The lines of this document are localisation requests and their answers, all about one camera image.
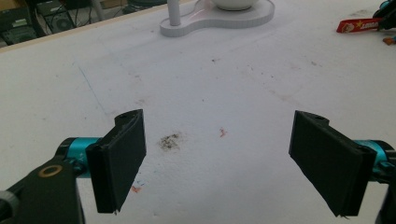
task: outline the dark stain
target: dark stain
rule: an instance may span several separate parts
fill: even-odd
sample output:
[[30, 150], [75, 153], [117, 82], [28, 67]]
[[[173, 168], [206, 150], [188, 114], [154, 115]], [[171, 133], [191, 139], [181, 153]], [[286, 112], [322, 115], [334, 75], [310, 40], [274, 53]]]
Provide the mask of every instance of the dark stain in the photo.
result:
[[212, 63], [216, 63], [217, 61], [219, 61], [220, 59], [212, 59]]
[[180, 141], [180, 138], [181, 138], [181, 136], [179, 133], [174, 133], [174, 134], [165, 136], [160, 140], [160, 143], [159, 143], [160, 148], [165, 152], [168, 152], [168, 151], [171, 151], [174, 149], [180, 149], [180, 147], [177, 144]]
[[225, 131], [223, 128], [220, 128], [220, 137], [224, 137], [227, 134], [227, 131]]
[[137, 82], [141, 82], [142, 81], [142, 77], [141, 76], [134, 76], [135, 80]]
[[312, 65], [314, 66], [319, 66], [319, 67], [323, 67], [321, 64], [315, 63], [315, 62], [311, 62]]

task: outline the red tag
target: red tag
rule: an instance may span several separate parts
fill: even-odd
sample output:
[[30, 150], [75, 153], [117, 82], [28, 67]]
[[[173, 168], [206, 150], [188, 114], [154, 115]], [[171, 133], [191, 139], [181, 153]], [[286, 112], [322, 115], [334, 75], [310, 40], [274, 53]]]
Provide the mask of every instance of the red tag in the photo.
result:
[[341, 21], [337, 28], [337, 33], [355, 33], [378, 28], [378, 23], [382, 18], [357, 19]]

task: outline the red object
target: red object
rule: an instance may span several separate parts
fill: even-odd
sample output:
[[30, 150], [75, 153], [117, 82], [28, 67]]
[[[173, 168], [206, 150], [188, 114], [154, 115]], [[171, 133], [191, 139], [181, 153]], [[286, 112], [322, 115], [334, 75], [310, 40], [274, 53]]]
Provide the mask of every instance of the red object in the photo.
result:
[[131, 187], [131, 191], [138, 193], [142, 188], [136, 188], [135, 186]]
[[357, 19], [340, 21], [337, 33], [355, 33], [367, 30], [378, 29], [379, 22], [382, 18]]
[[382, 41], [384, 41], [384, 43], [386, 43], [387, 45], [394, 45], [396, 44], [396, 39], [395, 37], [386, 37], [384, 38]]

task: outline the white object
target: white object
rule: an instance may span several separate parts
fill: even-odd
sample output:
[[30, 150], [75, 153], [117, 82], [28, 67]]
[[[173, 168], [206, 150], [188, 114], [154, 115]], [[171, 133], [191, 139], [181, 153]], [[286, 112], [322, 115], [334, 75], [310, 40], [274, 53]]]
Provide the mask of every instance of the white object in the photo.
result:
[[244, 10], [250, 8], [259, 0], [212, 0], [217, 7], [224, 10]]
[[180, 7], [178, 0], [168, 0], [169, 23], [171, 26], [180, 25]]
[[274, 17], [274, 12], [275, 5], [268, 0], [259, 0], [250, 8], [240, 11], [223, 10], [210, 0], [199, 0], [194, 5], [192, 13], [180, 17], [180, 25], [173, 25], [170, 19], [162, 21], [161, 34], [180, 37], [207, 27], [229, 29], [255, 27], [270, 21]]
[[100, 5], [100, 0], [91, 0], [91, 4], [93, 8], [96, 11], [96, 14], [98, 15], [99, 21], [104, 21], [105, 20], [105, 13], [102, 9], [102, 6]]

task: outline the mounting hole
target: mounting hole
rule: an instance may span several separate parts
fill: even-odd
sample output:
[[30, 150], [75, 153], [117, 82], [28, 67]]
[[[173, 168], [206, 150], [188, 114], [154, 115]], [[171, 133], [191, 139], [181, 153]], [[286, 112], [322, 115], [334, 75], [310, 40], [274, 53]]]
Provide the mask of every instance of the mounting hole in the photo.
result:
[[38, 172], [38, 176], [47, 178], [53, 175], [57, 175], [62, 171], [63, 167], [62, 165], [51, 165], [47, 166]]

